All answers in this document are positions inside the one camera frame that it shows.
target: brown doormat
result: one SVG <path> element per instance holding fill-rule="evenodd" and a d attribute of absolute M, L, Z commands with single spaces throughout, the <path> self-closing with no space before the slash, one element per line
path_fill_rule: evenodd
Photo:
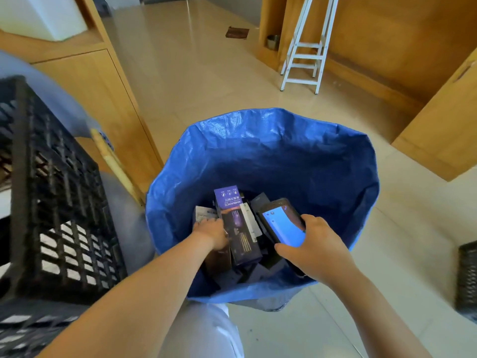
<path fill-rule="evenodd" d="M 225 34 L 225 37 L 231 38 L 231 39 L 246 39 L 248 36 L 249 30 L 250 29 L 233 28 L 229 26 L 229 29 L 227 30 L 227 34 Z"/>

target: blue tarp bag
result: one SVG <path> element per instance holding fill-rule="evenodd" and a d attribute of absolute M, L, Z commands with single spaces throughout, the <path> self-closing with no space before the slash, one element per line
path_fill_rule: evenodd
<path fill-rule="evenodd" d="M 210 205 L 214 189 L 232 185 L 265 192 L 271 201 L 288 198 L 299 213 L 322 216 L 349 249 L 379 193 L 376 157 L 366 134 L 280 108 L 219 115 L 186 129 L 149 188 L 146 219 L 157 252 L 191 233 L 196 205 Z M 259 283 L 217 290 L 199 270 L 188 298 L 261 301 L 265 306 L 259 308 L 272 310 L 278 307 L 267 307 L 266 299 L 289 300 L 312 283 L 285 266 Z"/>

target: black basket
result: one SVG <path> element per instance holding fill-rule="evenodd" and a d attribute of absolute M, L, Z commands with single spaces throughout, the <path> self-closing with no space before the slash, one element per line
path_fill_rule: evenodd
<path fill-rule="evenodd" d="M 126 270 L 97 164 L 23 77 L 0 81 L 0 167 L 0 357 L 32 357 Z"/>
<path fill-rule="evenodd" d="M 459 247 L 456 311 L 477 323 L 477 241 Z"/>

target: white step ladder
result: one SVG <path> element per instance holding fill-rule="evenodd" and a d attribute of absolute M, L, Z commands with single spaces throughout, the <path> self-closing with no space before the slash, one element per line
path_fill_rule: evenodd
<path fill-rule="evenodd" d="M 338 0 L 329 0 L 328 8 L 326 9 L 325 22 L 323 24 L 323 30 L 321 31 L 321 38 L 319 43 L 312 42 L 300 42 L 301 33 L 303 32 L 303 27 L 305 26 L 306 18 L 308 16 L 308 11 L 310 11 L 310 6 L 312 5 L 313 0 L 305 0 L 303 7 L 301 8 L 300 17 L 298 18 L 297 26 L 295 28 L 295 33 L 291 39 L 290 46 L 288 48 L 287 58 L 283 63 L 283 68 L 281 70 L 281 75 L 285 74 L 283 77 L 283 83 L 281 84 L 280 90 L 285 89 L 285 83 L 300 83 L 300 84 L 311 84 L 316 85 L 315 94 L 318 94 L 319 85 L 321 84 L 321 78 L 323 77 L 323 70 L 325 68 L 325 59 L 326 54 L 328 53 L 328 45 L 330 44 L 331 29 L 333 28 L 334 15 L 336 14 L 336 7 L 338 6 Z M 311 47 L 318 49 L 316 54 L 297 54 L 298 47 Z M 296 64 L 293 63 L 293 59 L 312 59 L 315 60 L 315 64 Z M 318 71 L 318 80 L 307 80 L 307 79 L 294 79 L 288 78 L 291 68 L 304 68 L 304 69 L 313 69 L 313 79 L 316 77 L 316 71 Z"/>

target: white pants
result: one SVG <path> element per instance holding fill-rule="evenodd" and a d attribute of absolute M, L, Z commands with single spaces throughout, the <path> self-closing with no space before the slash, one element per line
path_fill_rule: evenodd
<path fill-rule="evenodd" d="M 186 302 L 165 337 L 159 358 L 243 358 L 238 332 L 225 304 Z"/>

